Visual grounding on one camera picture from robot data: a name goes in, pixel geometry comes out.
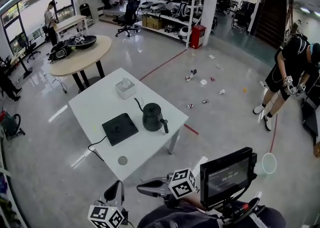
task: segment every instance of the white tissue box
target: white tissue box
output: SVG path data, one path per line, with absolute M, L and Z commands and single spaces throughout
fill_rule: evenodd
M 137 92 L 137 87 L 128 78 L 124 78 L 115 85 L 115 90 L 125 100 Z

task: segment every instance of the monitor screen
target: monitor screen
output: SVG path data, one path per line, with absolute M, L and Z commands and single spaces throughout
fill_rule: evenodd
M 208 174 L 208 197 L 215 196 L 248 180 L 249 158 Z

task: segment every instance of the black shorts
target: black shorts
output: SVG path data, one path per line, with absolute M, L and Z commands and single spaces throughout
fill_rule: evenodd
M 269 75 L 265 79 L 265 82 L 272 92 L 276 93 L 280 90 L 285 101 L 289 98 L 290 95 L 286 94 L 283 87 L 284 82 L 278 64 L 275 64 L 275 66 L 272 68 Z

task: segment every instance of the red tape line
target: red tape line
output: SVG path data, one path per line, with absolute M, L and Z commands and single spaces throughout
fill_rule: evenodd
M 173 59 L 175 59 L 176 57 L 178 57 L 179 55 L 183 54 L 186 51 L 186 49 L 184 51 L 182 51 L 181 53 L 177 54 L 176 56 L 172 57 L 170 60 L 166 61 L 165 63 L 161 64 L 159 67 L 156 67 L 154 70 L 151 70 L 148 74 L 146 74 L 145 76 L 143 76 L 142 78 L 140 78 L 140 81 L 145 79 L 148 75 L 150 75 L 151 73 L 153 73 L 154 71 L 158 70 L 159 68 L 161 68 L 163 65 L 167 64 L 168 62 L 172 61 Z M 191 132 L 195 133 L 196 135 L 199 135 L 199 133 L 197 131 L 195 131 L 192 127 L 189 127 L 188 125 L 184 124 L 184 126 L 189 129 Z
M 275 125 L 274 125 L 273 138 L 272 138 L 271 148 L 270 148 L 270 151 L 269 151 L 270 153 L 272 152 L 272 148 L 274 147 L 276 129 L 277 129 L 277 122 L 278 122 L 278 114 L 275 116 Z

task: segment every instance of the black monitor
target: black monitor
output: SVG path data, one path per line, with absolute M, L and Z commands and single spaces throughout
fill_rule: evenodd
M 255 178 L 257 155 L 245 147 L 200 166 L 201 204 L 210 208 L 246 188 Z

